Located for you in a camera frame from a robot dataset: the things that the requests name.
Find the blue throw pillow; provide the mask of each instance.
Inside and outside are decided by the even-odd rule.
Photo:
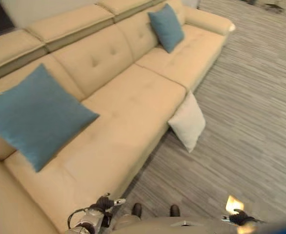
[[[20,150],[36,172],[98,116],[63,90],[43,64],[0,95],[0,136]]]
[[[148,12],[148,16],[159,41],[164,49],[170,53],[184,38],[184,33],[176,14],[167,3],[165,7],[158,12]]]

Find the cable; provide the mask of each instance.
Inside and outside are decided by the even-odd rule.
[[[74,214],[76,213],[79,213],[81,211],[86,211],[89,207],[85,207],[85,208],[82,208],[82,209],[78,209],[78,210],[75,210],[67,219],[67,226],[68,226],[68,229],[71,229],[70,227],[70,221],[71,221],[71,218],[73,217]]]

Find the sectional sofa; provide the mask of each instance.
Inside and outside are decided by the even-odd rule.
[[[166,3],[185,35],[170,54],[147,15]],[[101,115],[38,173],[0,138],[0,233],[62,233],[74,210],[106,192],[120,197],[231,27],[180,0],[101,0],[0,36],[0,93],[43,63],[62,88]]]

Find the black shoe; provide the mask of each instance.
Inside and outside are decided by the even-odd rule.
[[[135,203],[132,208],[132,215],[136,215],[137,217],[141,218],[142,215],[142,205],[140,203]]]
[[[177,205],[170,207],[170,217],[180,217],[180,209]]]

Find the gray striped carpet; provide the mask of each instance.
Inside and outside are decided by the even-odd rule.
[[[221,217],[233,195],[259,219],[286,218],[286,11],[264,2],[202,0],[202,10],[237,27],[195,93],[206,128],[191,154],[169,130],[115,217],[135,202],[143,219],[167,216],[173,203],[183,216]]]

